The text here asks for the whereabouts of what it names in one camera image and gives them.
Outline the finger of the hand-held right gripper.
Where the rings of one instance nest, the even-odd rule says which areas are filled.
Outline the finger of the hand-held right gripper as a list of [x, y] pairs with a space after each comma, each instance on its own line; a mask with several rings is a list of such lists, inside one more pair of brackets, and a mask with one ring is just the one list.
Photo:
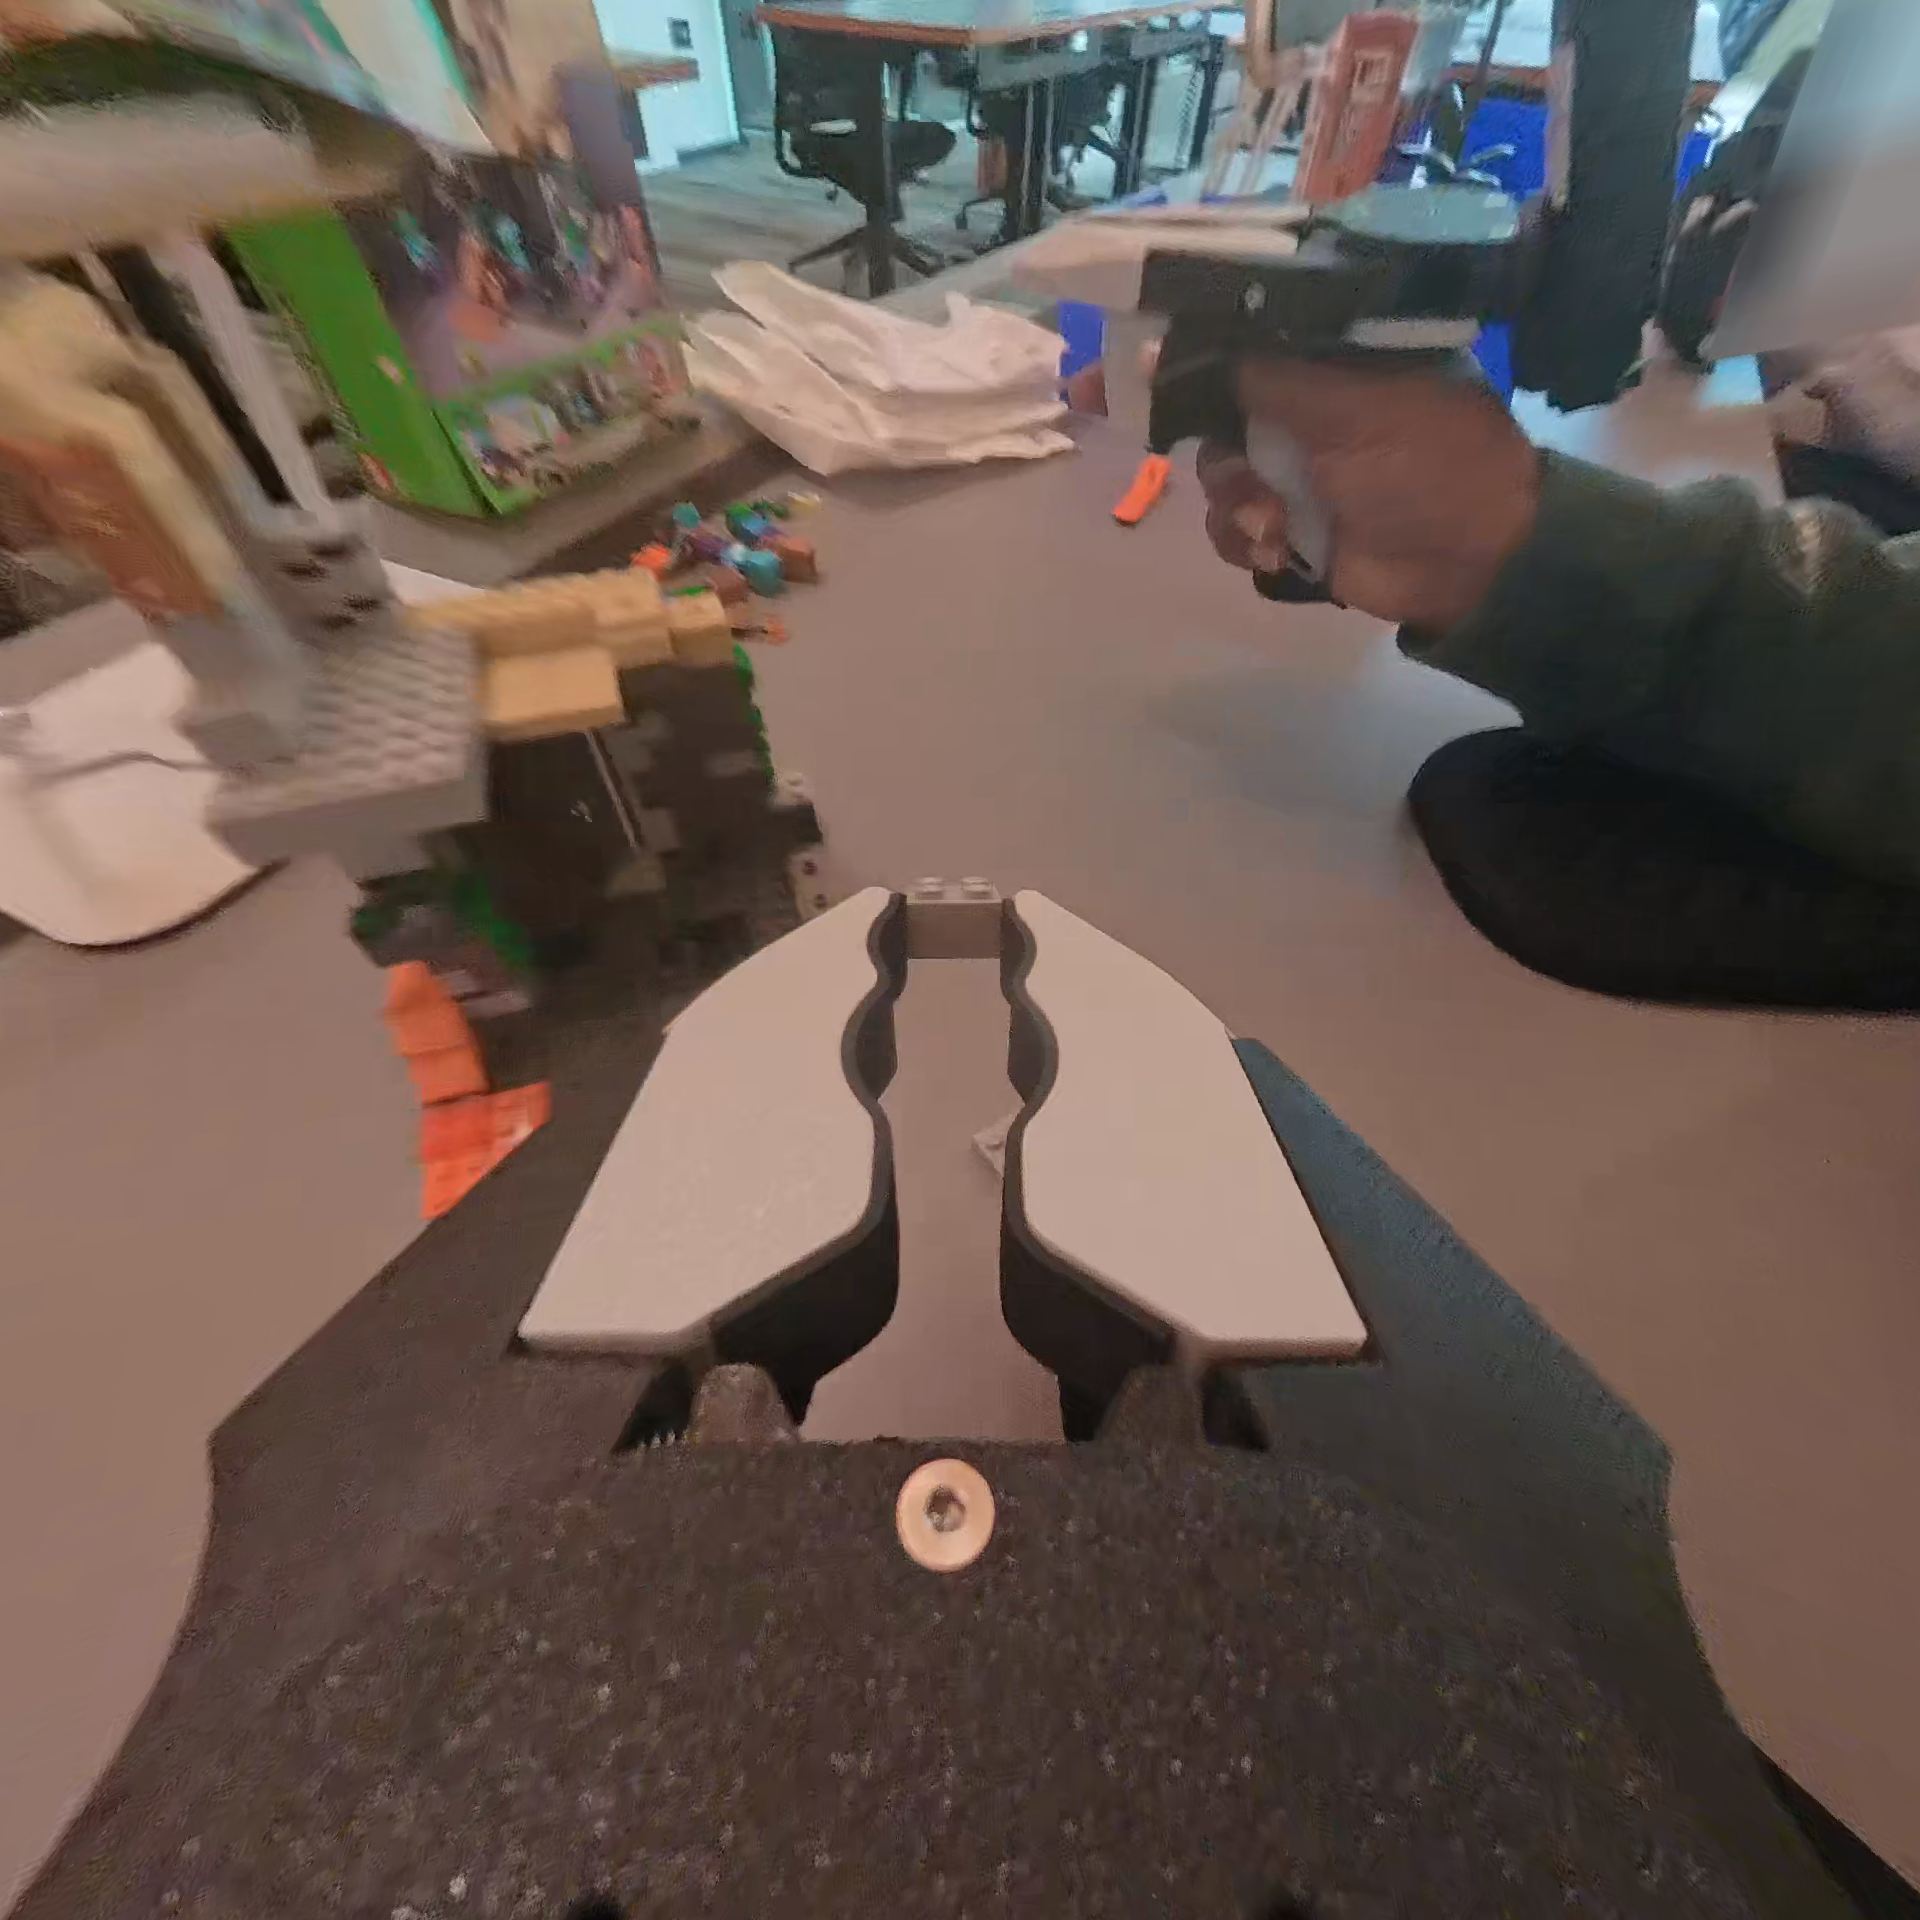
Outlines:
[[1276, 266], [1304, 234], [1304, 209], [1110, 209], [1046, 228], [1012, 248], [1012, 283], [1050, 299], [1165, 309], [1147, 263]]

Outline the white book stand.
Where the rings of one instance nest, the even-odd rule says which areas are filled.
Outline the white book stand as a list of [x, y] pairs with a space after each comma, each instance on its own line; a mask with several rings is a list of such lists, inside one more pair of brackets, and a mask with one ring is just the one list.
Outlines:
[[299, 749], [306, 666], [390, 613], [313, 408], [213, 234], [323, 201], [209, 81], [5, 105], [5, 922], [123, 948], [262, 867], [207, 812]]

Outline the wooden-top black-leg desk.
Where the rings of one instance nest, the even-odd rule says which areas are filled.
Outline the wooden-top black-leg desk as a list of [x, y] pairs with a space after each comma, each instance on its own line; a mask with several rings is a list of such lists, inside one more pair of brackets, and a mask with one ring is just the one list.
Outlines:
[[1147, 127], [1165, 61], [1194, 67], [1194, 121], [1176, 170], [1199, 164], [1227, 61], [1212, 19], [1227, 5], [754, 5], [754, 23], [876, 38], [919, 59], [953, 59], [968, 105], [995, 104], [1009, 127], [974, 121], [974, 137], [1002, 138], [996, 244], [1025, 241], [1046, 228], [1052, 170], [1072, 133], [1072, 95], [1091, 81], [1121, 93], [1115, 194], [1147, 182]]

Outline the colourful brick pile right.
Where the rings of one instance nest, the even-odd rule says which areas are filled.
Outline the colourful brick pile right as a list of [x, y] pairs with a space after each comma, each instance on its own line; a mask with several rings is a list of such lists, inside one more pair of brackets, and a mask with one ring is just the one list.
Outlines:
[[680, 503], [628, 563], [670, 598], [711, 590], [727, 609], [820, 584], [810, 517], [819, 490], [735, 497], [719, 509]]

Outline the person's right forearm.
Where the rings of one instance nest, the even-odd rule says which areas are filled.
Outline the person's right forearm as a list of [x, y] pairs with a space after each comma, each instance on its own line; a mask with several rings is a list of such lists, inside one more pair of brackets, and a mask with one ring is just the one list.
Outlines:
[[1835, 863], [1916, 884], [1916, 539], [1741, 479], [1544, 456], [1531, 534], [1402, 647], [1544, 740], [1690, 780]]

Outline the toy brick model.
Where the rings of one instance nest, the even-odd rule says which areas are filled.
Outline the toy brick model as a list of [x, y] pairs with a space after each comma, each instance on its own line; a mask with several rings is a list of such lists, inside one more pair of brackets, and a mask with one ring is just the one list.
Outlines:
[[229, 771], [207, 822], [262, 877], [352, 877], [432, 1219], [549, 1116], [547, 1085], [490, 1085], [476, 1021], [526, 1012], [605, 906], [660, 895], [689, 921], [708, 877], [807, 855], [815, 810], [775, 773], [742, 606], [628, 563], [494, 590], [383, 568], [390, 613], [302, 674], [299, 749]]

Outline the black office chair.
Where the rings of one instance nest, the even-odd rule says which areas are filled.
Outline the black office chair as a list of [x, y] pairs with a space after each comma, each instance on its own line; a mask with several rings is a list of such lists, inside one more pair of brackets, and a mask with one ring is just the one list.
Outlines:
[[775, 161], [780, 177], [832, 186], [862, 211], [857, 228], [795, 252], [784, 272], [825, 259], [847, 272], [852, 296], [890, 296], [900, 272], [935, 280], [951, 255], [902, 230], [902, 189], [958, 149], [958, 133], [909, 112], [918, 52], [876, 38], [837, 38], [764, 19], [775, 52]]

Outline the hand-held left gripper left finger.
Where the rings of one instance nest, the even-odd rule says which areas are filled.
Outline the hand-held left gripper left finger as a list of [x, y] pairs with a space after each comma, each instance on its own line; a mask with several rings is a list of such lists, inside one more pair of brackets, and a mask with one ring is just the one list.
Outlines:
[[764, 1370], [793, 1423], [890, 1324], [907, 896], [867, 888], [664, 1031], [516, 1336], [536, 1356]]

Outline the person's right hand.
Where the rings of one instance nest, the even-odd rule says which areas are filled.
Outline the person's right hand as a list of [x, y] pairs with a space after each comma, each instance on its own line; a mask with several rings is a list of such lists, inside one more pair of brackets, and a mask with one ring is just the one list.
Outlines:
[[1437, 639], [1536, 528], [1544, 456], [1470, 364], [1254, 358], [1238, 408], [1248, 432], [1283, 436], [1304, 468], [1283, 493], [1248, 449], [1194, 449], [1212, 548], [1259, 578], [1309, 552], [1292, 514], [1304, 493], [1328, 528], [1316, 572], [1331, 601]]

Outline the grey desk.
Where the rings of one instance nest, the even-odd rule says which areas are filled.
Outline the grey desk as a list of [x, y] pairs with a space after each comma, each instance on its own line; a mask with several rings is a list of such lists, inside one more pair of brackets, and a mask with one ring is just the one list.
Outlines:
[[[1405, 787], [1508, 717], [1378, 622], [1273, 609], [1134, 436], [837, 482], [758, 657], [852, 879], [1046, 890], [1268, 1045], [1659, 1429], [1746, 1729], [1916, 1876], [1916, 1021], [1544, 981]], [[5, 1905], [150, 1693], [213, 1424], [417, 1226], [346, 879], [176, 938], [5, 948]]]

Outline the grey square brick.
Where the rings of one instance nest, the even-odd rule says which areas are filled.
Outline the grey square brick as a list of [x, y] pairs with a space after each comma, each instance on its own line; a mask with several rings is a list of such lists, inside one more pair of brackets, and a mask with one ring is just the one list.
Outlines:
[[986, 877], [919, 877], [907, 888], [907, 955], [912, 962], [995, 962], [1002, 890]]

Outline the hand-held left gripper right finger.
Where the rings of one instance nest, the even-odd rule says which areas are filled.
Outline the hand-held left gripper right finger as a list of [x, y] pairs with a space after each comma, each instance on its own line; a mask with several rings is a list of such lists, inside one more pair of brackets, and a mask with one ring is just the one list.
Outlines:
[[1235, 1032], [1060, 901], [1002, 910], [1020, 1092], [1002, 1159], [1002, 1319], [1095, 1436], [1145, 1370], [1358, 1363], [1366, 1319]]

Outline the green toy brick set box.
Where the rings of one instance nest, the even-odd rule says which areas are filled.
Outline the green toy brick set box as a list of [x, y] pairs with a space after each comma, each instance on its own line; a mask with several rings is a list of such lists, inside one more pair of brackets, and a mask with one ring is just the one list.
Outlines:
[[390, 186], [229, 244], [368, 490], [507, 517], [700, 425], [642, 194], [680, 164], [642, 100], [700, 61], [652, 5], [432, 8], [494, 149], [402, 133]]

